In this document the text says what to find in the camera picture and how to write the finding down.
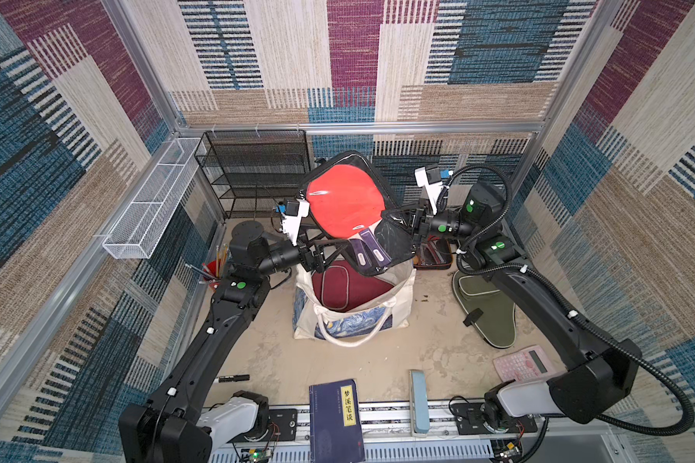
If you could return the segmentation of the maroon paddle case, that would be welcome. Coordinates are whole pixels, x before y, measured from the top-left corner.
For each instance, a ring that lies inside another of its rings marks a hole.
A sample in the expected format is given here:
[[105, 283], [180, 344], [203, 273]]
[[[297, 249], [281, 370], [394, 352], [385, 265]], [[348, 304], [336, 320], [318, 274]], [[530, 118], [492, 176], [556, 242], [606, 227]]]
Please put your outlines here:
[[332, 312], [346, 313], [392, 291], [394, 285], [365, 277], [344, 260], [336, 260], [324, 272], [311, 277], [319, 303]]

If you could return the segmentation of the clear bagged red paddle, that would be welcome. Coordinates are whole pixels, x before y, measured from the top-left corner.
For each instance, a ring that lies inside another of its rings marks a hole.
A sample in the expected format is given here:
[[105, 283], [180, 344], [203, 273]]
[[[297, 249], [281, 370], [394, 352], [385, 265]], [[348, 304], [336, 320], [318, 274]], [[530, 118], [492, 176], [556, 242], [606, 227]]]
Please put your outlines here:
[[409, 220], [378, 169], [349, 150], [308, 174], [299, 195], [316, 226], [345, 246], [341, 255], [361, 275], [378, 276], [413, 259]]

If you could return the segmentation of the white canvas tote bag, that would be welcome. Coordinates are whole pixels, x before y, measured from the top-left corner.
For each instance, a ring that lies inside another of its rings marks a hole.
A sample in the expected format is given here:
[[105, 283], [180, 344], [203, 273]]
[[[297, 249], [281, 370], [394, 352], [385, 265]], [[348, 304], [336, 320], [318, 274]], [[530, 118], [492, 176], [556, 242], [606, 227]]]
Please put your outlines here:
[[297, 266], [293, 305], [295, 339], [358, 347], [382, 331], [409, 326], [416, 278], [411, 262], [403, 262], [376, 276], [393, 284], [392, 291], [346, 313], [332, 312], [319, 303], [311, 281], [313, 273]]

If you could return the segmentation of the green paddle case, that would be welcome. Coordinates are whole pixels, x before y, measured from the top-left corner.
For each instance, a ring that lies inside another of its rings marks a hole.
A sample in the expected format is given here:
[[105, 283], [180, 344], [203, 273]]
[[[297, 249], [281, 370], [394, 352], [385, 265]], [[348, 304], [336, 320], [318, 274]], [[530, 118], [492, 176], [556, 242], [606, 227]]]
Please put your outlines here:
[[457, 271], [452, 289], [461, 305], [465, 318], [463, 324], [473, 327], [482, 339], [496, 349], [512, 347], [517, 340], [517, 308], [500, 289], [482, 277], [474, 277]]

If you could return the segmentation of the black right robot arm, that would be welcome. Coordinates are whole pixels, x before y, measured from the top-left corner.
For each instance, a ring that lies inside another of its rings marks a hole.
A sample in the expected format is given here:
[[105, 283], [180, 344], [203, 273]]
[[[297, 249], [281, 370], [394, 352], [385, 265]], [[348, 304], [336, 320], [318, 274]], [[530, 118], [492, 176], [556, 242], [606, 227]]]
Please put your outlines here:
[[[459, 272], [480, 277], [509, 297], [546, 336], [566, 367], [565, 372], [545, 380], [507, 381], [492, 388], [482, 408], [486, 426], [501, 432], [518, 417], [539, 415], [568, 418], [578, 424], [598, 420], [649, 436], [689, 431], [695, 411], [681, 387], [645, 360], [631, 340], [616, 340], [581, 314], [531, 265], [515, 241], [504, 235], [500, 222], [512, 204], [510, 181], [490, 164], [482, 168], [496, 174], [504, 187], [480, 184], [457, 210], [446, 210], [442, 204], [453, 182], [470, 169], [416, 169], [416, 182], [426, 190], [430, 204], [417, 208], [413, 237], [416, 241], [430, 235], [455, 239]], [[606, 410], [629, 396], [639, 370], [658, 380], [677, 399], [681, 418], [675, 424], [651, 428], [606, 415]]]

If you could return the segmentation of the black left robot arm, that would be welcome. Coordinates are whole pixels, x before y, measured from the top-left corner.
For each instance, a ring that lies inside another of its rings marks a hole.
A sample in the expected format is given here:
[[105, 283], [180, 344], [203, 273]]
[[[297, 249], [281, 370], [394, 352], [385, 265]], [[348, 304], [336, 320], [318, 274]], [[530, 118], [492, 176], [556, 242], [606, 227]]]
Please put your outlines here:
[[268, 399], [238, 392], [204, 412], [204, 404], [237, 340], [264, 305], [271, 275], [303, 264], [324, 264], [314, 250], [309, 225], [294, 238], [267, 233], [258, 221], [237, 224], [229, 243], [208, 315], [178, 364], [142, 405], [119, 418], [124, 457], [129, 462], [207, 462], [214, 449], [239, 436], [262, 438], [270, 431]]

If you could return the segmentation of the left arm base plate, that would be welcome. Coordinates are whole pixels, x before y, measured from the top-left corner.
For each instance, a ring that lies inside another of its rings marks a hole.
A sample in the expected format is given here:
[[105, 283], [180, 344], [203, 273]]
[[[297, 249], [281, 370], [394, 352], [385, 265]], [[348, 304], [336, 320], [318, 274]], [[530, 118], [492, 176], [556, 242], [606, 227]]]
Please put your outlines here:
[[268, 416], [270, 444], [293, 442], [297, 437], [298, 411], [296, 408], [272, 408]]

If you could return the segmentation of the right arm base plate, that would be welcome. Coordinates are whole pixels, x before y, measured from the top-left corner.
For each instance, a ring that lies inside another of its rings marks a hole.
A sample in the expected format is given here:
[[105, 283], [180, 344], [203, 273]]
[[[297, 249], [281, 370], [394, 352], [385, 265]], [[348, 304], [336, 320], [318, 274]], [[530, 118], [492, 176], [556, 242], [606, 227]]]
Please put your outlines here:
[[484, 403], [454, 399], [449, 402], [449, 411], [461, 436], [509, 434], [519, 436], [534, 435], [539, 431], [535, 418], [523, 416], [502, 420], [493, 426], [488, 424], [484, 414]]

